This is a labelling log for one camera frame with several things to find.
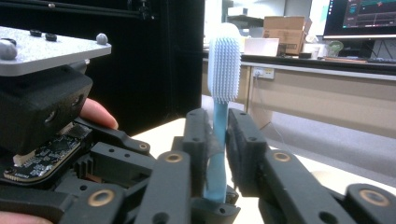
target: table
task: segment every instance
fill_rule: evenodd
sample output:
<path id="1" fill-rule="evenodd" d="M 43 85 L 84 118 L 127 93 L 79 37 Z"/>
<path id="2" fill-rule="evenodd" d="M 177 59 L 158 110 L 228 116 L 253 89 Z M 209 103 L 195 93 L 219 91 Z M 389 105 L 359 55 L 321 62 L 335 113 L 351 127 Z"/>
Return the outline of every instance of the table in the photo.
<path id="1" fill-rule="evenodd" d="M 171 149 L 175 136 L 183 136 L 185 122 L 185 119 L 176 119 L 154 129 L 132 136 L 132 138 L 149 143 L 151 155 L 158 158 L 162 153 Z M 304 157 L 298 156 L 298 159 L 323 186 L 338 193 L 344 194 L 347 186 L 350 184 L 367 183 L 378 186 L 396 195 L 396 189 L 390 186 L 386 186 L 358 175 L 353 175 Z M 226 167 L 226 173 L 228 185 L 233 186 L 233 182 L 231 181 L 231 171 L 228 166 Z M 262 216 L 258 208 L 258 201 L 258 198 L 243 198 L 240 196 L 236 206 L 241 207 L 241 211 L 234 224 L 263 223 Z"/>

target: human hand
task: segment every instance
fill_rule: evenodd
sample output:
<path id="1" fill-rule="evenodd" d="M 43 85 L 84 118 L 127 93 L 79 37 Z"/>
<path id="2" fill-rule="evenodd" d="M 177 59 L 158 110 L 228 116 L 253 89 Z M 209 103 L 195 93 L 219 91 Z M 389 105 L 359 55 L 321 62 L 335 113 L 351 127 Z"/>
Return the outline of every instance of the human hand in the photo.
<path id="1" fill-rule="evenodd" d="M 88 119 L 107 128 L 119 128 L 119 124 L 114 119 L 114 117 L 108 113 L 108 111 L 102 105 L 89 98 L 87 98 L 85 101 L 85 104 L 82 107 L 81 113 L 79 115 L 84 119 Z"/>
<path id="2" fill-rule="evenodd" d="M 82 118 L 88 119 L 107 128 L 118 129 L 119 124 L 114 117 L 99 103 L 88 99 L 79 114 Z M 25 214 L 16 214 L 0 211 L 0 224 L 50 224 L 51 222 L 42 218 Z"/>

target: monitor screen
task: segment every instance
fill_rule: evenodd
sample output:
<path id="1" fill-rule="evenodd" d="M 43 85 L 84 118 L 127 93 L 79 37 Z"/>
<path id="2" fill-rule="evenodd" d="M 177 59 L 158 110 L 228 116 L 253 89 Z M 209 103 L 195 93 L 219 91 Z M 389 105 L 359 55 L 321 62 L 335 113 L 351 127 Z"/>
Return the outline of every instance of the monitor screen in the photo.
<path id="1" fill-rule="evenodd" d="M 396 37 L 396 0 L 330 0 L 324 39 Z"/>

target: toothbrush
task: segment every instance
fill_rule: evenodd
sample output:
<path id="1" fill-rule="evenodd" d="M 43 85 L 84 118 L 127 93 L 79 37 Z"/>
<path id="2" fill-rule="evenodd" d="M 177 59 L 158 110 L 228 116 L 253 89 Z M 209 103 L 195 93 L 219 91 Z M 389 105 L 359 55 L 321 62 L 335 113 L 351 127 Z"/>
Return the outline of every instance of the toothbrush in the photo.
<path id="1" fill-rule="evenodd" d="M 222 23 L 209 43 L 208 88 L 214 102 L 213 131 L 221 151 L 209 158 L 204 197 L 225 203 L 225 134 L 228 103 L 238 94 L 241 65 L 240 34 L 235 25 Z"/>

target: circuit board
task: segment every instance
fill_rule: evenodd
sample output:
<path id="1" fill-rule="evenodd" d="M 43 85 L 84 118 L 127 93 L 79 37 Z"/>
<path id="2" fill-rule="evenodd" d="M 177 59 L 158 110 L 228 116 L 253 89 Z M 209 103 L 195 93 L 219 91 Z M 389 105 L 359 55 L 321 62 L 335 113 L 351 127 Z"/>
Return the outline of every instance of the circuit board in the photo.
<path id="1" fill-rule="evenodd" d="M 64 134 L 57 134 L 35 150 L 35 155 L 21 165 L 4 171 L 4 177 L 18 182 L 34 182 L 50 175 L 91 133 L 91 129 L 72 123 Z"/>

